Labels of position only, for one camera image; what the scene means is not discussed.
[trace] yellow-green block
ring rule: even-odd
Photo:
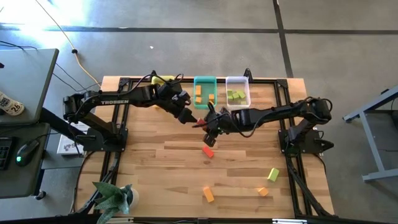
[[[232,97],[234,98],[234,100],[235,99],[239,99],[239,94],[238,93],[234,93],[234,94],[232,94]]]
[[[269,172],[267,179],[275,182],[276,178],[278,177],[278,174],[279,174],[279,170],[276,168],[272,168],[271,172]]]
[[[242,90],[239,90],[239,91],[237,91],[236,93],[239,95],[239,97],[240,97],[241,99],[245,99],[246,95],[244,94],[244,92],[243,92]]]

